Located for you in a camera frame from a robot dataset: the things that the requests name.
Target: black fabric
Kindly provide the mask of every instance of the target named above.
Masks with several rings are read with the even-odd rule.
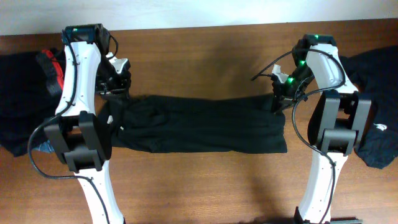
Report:
[[[382,169],[398,156],[398,46],[341,57],[349,79],[364,88],[376,116],[357,155],[370,167]]]
[[[233,100],[149,96],[108,102],[112,145],[146,152],[287,152],[283,113],[270,112],[272,95]]]
[[[0,56],[0,145],[14,156],[27,152],[27,141],[45,118],[54,115],[60,94],[47,91],[47,77],[36,61],[40,52]],[[44,133],[33,146],[46,141]]]

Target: table surface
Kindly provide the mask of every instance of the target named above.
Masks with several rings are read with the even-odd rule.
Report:
[[[340,55],[351,56],[397,45],[398,19],[112,32],[118,57],[132,65],[132,96],[208,99],[271,92],[268,78],[250,78],[305,33],[332,34]],[[61,47],[60,34],[0,37],[0,54],[48,47]],[[279,64],[283,72],[294,69],[291,57]],[[318,98],[299,106],[303,133]],[[294,133],[290,114],[285,111],[287,154],[150,154],[114,148],[111,180],[127,223],[257,223],[292,217],[307,184],[311,150]],[[69,174],[53,154],[35,152],[34,157],[50,174]],[[0,223],[91,223],[77,181],[41,178],[27,156],[13,158],[3,149],[0,170]],[[332,217],[398,223],[397,171],[397,161],[378,170],[352,154],[338,180]]]

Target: wire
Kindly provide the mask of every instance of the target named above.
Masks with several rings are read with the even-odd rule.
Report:
[[[116,54],[118,53],[118,50],[119,50],[119,43],[118,43],[118,41],[116,40],[116,38],[114,38],[114,36],[112,36],[112,35],[109,35],[109,36],[113,39],[114,44],[116,45],[116,50],[115,50],[115,52],[114,52],[114,55],[108,57],[108,60],[114,58],[114,57],[116,56]]]
[[[259,76],[266,76],[266,77],[273,77],[274,76],[274,74],[260,74]]]
[[[324,51],[322,51],[322,50],[317,50],[317,49],[293,49],[293,50],[291,50],[290,52],[286,52],[286,53],[284,53],[283,55],[281,55],[280,57],[278,57],[277,59],[275,59],[273,62],[271,62],[271,63],[270,63],[269,65],[267,65],[265,68],[263,68],[257,75],[253,76],[253,77],[251,78],[251,80],[253,81],[253,80],[255,80],[257,77],[261,76],[261,74],[262,74],[265,70],[267,70],[269,67],[273,66],[273,64],[275,64],[275,63],[276,63],[277,61],[279,61],[280,59],[282,59],[282,58],[284,58],[284,57],[286,57],[287,55],[290,55],[290,54],[292,54],[292,53],[299,53],[299,52],[317,52],[317,53],[326,55],[328,58],[330,58],[330,59],[337,65],[337,67],[339,68],[339,70],[340,70],[340,72],[341,72],[341,74],[342,74],[342,77],[343,77],[342,81],[341,81],[338,85],[331,86],[331,87],[326,87],[326,88],[320,88],[320,89],[317,89],[317,90],[313,90],[313,91],[311,91],[311,92],[309,92],[309,93],[307,93],[307,94],[301,96],[301,97],[297,100],[297,102],[294,104],[294,107],[293,107],[293,110],[292,110],[292,123],[293,123],[293,128],[294,128],[294,131],[296,132],[296,135],[298,136],[298,138],[299,138],[306,146],[308,146],[309,148],[311,148],[311,149],[314,150],[315,152],[321,154],[322,156],[325,156],[325,157],[329,160],[329,163],[331,164],[331,169],[332,169],[332,174],[331,174],[332,183],[331,183],[330,197],[329,197],[329,202],[328,202],[328,206],[327,206],[327,208],[326,208],[326,211],[325,211],[325,213],[323,214],[322,219],[321,219],[320,222],[319,222],[319,224],[322,224],[323,220],[325,219],[326,215],[328,214],[328,211],[329,211],[330,206],[331,206],[331,201],[332,201],[332,199],[333,199],[333,192],[334,192],[335,184],[336,184],[336,163],[333,162],[333,159],[331,159],[331,157],[328,156],[327,153],[324,153],[324,152],[320,151],[319,149],[317,149],[315,146],[312,146],[309,142],[307,142],[307,141],[303,138],[303,136],[300,134],[299,130],[297,129],[297,124],[296,124],[296,120],[295,120],[295,112],[296,112],[296,110],[297,110],[297,106],[299,105],[299,103],[300,103],[301,101],[303,101],[304,99],[306,99],[308,96],[310,96],[310,95],[312,95],[312,94],[316,94],[316,93],[321,93],[321,92],[323,92],[323,91],[334,90],[334,89],[337,89],[337,88],[343,86],[343,85],[345,84],[345,82],[346,82],[346,76],[345,76],[344,69],[343,69],[343,67],[340,65],[340,63],[339,63],[332,55],[330,55],[330,54],[328,54],[328,53],[326,53],[326,52],[324,52]]]
[[[300,87],[303,85],[303,83],[307,83],[307,80],[309,80],[309,79],[311,79],[311,78],[313,78],[313,74],[310,75],[309,77],[305,78],[302,82],[300,82],[300,84],[298,85],[298,87],[297,87],[297,89],[296,89],[296,92],[294,93],[294,99],[293,99],[293,100],[296,100],[297,92],[299,91],[299,89],[300,89]]]
[[[29,156],[30,163],[32,164],[33,168],[34,168],[41,176],[43,176],[43,177],[45,177],[45,178],[48,178],[48,179],[55,179],[55,180],[84,179],[84,180],[88,181],[88,182],[91,184],[91,186],[93,187],[95,193],[97,194],[97,196],[98,196],[98,198],[99,198],[99,200],[100,200],[100,202],[101,202],[101,204],[102,204],[102,207],[103,207],[104,213],[105,213],[105,217],[106,217],[106,222],[107,222],[108,224],[110,224],[109,217],[108,217],[108,211],[106,210],[106,206],[105,206],[104,200],[102,199],[102,197],[101,197],[100,193],[98,192],[98,189],[96,188],[96,186],[95,186],[95,184],[94,184],[94,182],[93,182],[92,179],[90,179],[90,178],[88,178],[88,177],[83,177],[83,176],[80,176],[80,175],[64,175],[64,176],[48,175],[48,174],[44,173],[43,171],[41,171],[41,170],[37,167],[37,165],[36,165],[36,163],[34,162],[33,157],[32,157],[32,148],[33,148],[32,143],[33,143],[33,139],[35,138],[35,136],[37,135],[37,133],[38,133],[39,131],[43,130],[44,127],[46,127],[47,125],[49,125],[52,121],[54,121],[54,120],[58,119],[59,117],[61,117],[61,115],[64,114],[66,111],[68,111],[69,108],[73,105],[73,100],[75,99],[75,96],[76,96],[76,89],[77,89],[77,60],[76,60],[75,53],[74,53],[74,51],[73,51],[73,49],[72,49],[72,45],[70,44],[69,38],[68,38],[68,36],[66,35],[66,32],[65,32],[64,30],[62,31],[62,34],[65,36],[65,39],[67,40],[67,45],[68,45],[68,47],[69,47],[69,49],[70,49],[70,52],[71,52],[71,54],[72,54],[72,58],[73,58],[73,62],[72,62],[72,63],[73,63],[73,65],[74,65],[73,67],[74,67],[74,70],[75,70],[75,71],[74,71],[74,72],[75,72],[75,76],[74,76],[74,80],[73,80],[73,92],[72,92],[72,96],[70,97],[70,101],[67,102],[67,106],[65,107],[65,109],[63,109],[61,112],[57,113],[55,116],[51,117],[50,119],[44,121],[44,122],[43,122],[42,124],[40,124],[40,125],[33,131],[33,133],[30,135],[29,140],[28,140],[28,143],[27,143],[27,152],[28,152],[28,156]]]
[[[50,57],[50,60],[55,59],[56,57],[58,57],[59,55],[61,55],[63,53],[63,50],[58,51],[57,53],[55,53],[52,57]]]

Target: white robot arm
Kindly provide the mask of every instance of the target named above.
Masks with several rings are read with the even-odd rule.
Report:
[[[72,106],[44,128],[60,161],[67,164],[76,176],[91,179],[95,186],[96,190],[86,179],[78,179],[94,224],[126,223],[109,178],[111,137],[96,119],[94,108],[95,93],[108,100],[128,98],[131,82],[129,60],[117,59],[109,53],[110,38],[109,32],[101,24],[65,29],[63,40],[68,39],[69,42],[65,46],[65,82],[56,114],[71,103],[70,99],[73,99]],[[81,133],[67,133],[76,128]]]
[[[294,217],[296,224],[334,223],[330,221],[330,200],[348,155],[361,141],[371,101],[358,93],[358,89],[345,74],[332,36],[304,35],[291,53],[297,66],[293,74],[281,73],[278,65],[274,65],[272,71],[275,112],[293,106],[300,97],[305,98],[304,90],[314,78],[319,89],[338,86],[344,82],[334,90],[321,92],[321,99],[308,124],[310,144],[328,155],[335,165],[335,182],[333,184],[331,161],[321,153],[313,151],[307,189],[300,205],[296,208]],[[339,110],[344,110],[349,114],[349,118],[338,119]],[[362,223],[362,221],[349,220],[338,223]]]

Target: white wall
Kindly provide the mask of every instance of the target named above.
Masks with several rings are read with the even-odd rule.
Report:
[[[0,0],[0,35],[398,17],[398,0]]]

